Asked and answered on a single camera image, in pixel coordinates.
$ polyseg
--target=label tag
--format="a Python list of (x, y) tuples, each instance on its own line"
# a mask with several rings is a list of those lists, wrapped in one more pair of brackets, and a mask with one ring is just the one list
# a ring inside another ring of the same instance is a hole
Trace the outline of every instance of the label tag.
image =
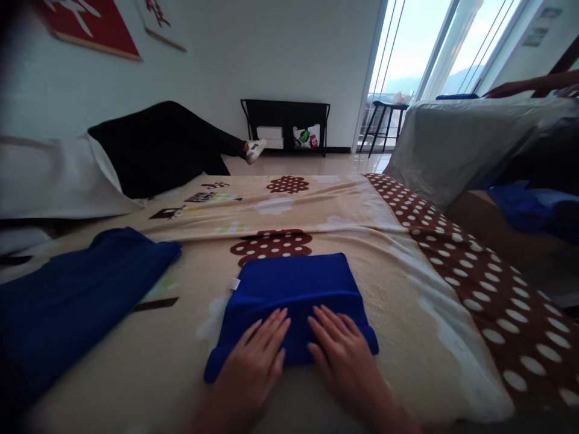
[(231, 279), (231, 282), (229, 282), (229, 289), (231, 289), (232, 291), (237, 290), (237, 287), (239, 286), (239, 282), (241, 282), (241, 281), (237, 278)]

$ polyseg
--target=white sneaker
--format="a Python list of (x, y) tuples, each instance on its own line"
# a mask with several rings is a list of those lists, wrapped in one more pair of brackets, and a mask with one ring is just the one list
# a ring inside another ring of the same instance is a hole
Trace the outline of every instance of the white sneaker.
[(267, 141), (265, 139), (251, 140), (247, 142), (249, 145), (249, 151), (247, 151), (245, 154), (245, 160), (247, 161), (247, 164), (251, 165), (255, 163), (255, 160), (258, 159), (261, 151), (264, 150), (266, 143)]

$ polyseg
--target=white box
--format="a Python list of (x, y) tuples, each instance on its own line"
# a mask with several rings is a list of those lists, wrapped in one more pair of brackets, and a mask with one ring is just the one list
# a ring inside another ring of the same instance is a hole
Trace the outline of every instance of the white box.
[(266, 139), (266, 149), (283, 149), (283, 139)]
[(258, 127), (258, 138), (283, 140), (282, 127)]

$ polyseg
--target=tiled floor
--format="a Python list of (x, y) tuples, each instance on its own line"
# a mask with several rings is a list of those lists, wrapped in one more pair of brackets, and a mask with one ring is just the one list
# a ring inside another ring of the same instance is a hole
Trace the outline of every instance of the tiled floor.
[(390, 154), (264, 155), (251, 166), (239, 157), (224, 156), (224, 161), (232, 175), (344, 175), (382, 173)]

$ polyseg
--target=bed cover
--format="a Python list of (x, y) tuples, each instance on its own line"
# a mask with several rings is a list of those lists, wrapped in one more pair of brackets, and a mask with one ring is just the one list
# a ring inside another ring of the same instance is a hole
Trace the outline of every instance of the bed cover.
[[(44, 432), (182, 432), (203, 395), (205, 363), (242, 265), (339, 252), (376, 332), (379, 369), (422, 423), (489, 422), (579, 404), (577, 325), (386, 175), (201, 176), (141, 211), (33, 248), (29, 263), (0, 277), (27, 274), (126, 226), (154, 241), (180, 241), (183, 254), (141, 308), (37, 402), (30, 420)], [(284, 372), (256, 428), (357, 430), (314, 366)]]

